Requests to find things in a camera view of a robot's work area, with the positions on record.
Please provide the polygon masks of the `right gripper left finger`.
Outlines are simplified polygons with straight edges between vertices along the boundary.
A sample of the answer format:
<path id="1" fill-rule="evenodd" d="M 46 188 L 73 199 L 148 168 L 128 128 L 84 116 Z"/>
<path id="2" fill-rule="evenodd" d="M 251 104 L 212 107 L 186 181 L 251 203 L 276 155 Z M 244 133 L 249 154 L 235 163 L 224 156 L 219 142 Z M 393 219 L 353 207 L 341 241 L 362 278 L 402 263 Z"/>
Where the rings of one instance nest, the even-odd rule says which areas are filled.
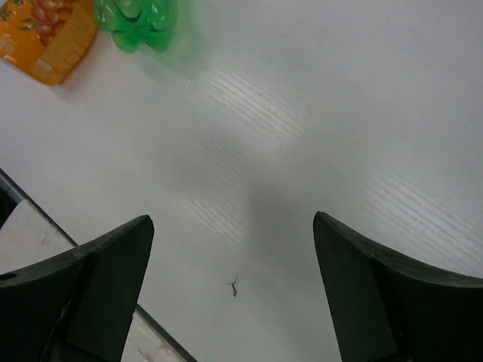
<path id="1" fill-rule="evenodd" d="M 120 361 L 154 225 L 139 216 L 1 276 L 3 361 Z"/>

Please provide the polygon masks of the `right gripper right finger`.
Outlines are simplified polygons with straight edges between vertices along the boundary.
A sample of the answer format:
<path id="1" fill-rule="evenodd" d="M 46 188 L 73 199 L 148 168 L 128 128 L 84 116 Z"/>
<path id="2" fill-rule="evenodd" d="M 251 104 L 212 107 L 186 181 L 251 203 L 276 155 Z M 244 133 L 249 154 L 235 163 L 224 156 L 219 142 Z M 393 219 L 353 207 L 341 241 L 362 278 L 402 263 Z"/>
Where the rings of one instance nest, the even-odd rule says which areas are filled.
<path id="1" fill-rule="evenodd" d="M 343 361 L 480 361 L 482 280 L 413 259 L 326 213 L 315 251 Z"/>

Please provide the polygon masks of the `short orange juice bottle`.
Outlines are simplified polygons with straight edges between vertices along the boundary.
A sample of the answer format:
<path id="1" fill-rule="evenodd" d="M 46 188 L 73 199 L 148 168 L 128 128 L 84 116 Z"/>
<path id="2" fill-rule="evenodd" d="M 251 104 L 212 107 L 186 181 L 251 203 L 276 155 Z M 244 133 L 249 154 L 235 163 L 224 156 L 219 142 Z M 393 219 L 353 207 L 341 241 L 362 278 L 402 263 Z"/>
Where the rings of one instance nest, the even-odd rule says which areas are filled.
<path id="1" fill-rule="evenodd" d="M 96 34 L 91 1 L 1 2 L 1 58 L 42 84 L 61 83 Z"/>

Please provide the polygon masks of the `green plastic bottle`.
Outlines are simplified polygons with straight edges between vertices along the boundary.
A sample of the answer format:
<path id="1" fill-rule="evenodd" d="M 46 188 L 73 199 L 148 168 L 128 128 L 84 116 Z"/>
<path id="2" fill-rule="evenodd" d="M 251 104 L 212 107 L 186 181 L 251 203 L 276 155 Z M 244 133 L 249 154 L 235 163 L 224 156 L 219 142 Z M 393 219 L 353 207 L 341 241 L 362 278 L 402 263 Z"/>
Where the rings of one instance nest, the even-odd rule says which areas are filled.
<path id="1" fill-rule="evenodd" d="M 174 0 L 98 0 L 92 5 L 97 27 L 109 32 L 125 53 L 142 44 L 162 53 L 172 41 L 178 14 Z"/>

